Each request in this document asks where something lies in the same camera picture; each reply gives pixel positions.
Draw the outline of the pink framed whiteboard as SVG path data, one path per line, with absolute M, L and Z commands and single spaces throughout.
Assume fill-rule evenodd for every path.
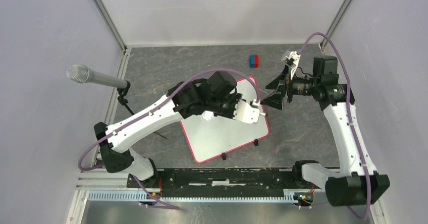
M 246 124 L 213 113 L 190 116 L 180 122 L 196 163 L 204 163 L 267 137 L 270 133 L 267 117 Z

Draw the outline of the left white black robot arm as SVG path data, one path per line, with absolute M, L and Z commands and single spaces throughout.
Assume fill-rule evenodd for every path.
M 118 123 L 104 126 L 99 141 L 100 154 L 108 173 L 127 172 L 146 187 L 158 183 L 152 159 L 136 153 L 132 146 L 151 133 L 191 116 L 211 112 L 214 116 L 235 119 L 242 94 L 230 70 L 213 71 L 209 78 L 200 75 L 179 82 L 160 100 Z

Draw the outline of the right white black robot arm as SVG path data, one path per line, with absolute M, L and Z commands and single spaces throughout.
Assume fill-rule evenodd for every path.
M 262 105 L 282 109 L 295 95 L 311 96 L 319 103 L 334 136 L 339 156 L 339 171 L 323 167 L 315 160 L 296 161 L 292 183 L 304 188 L 309 183 L 323 189 L 331 206 L 372 205 L 390 186 L 387 175 L 379 174 L 361 139 L 355 99 L 347 84 L 339 83 L 338 59 L 321 56 L 313 59 L 312 73 L 297 77 L 300 56 L 284 56 L 283 71 L 266 89 L 273 92 Z

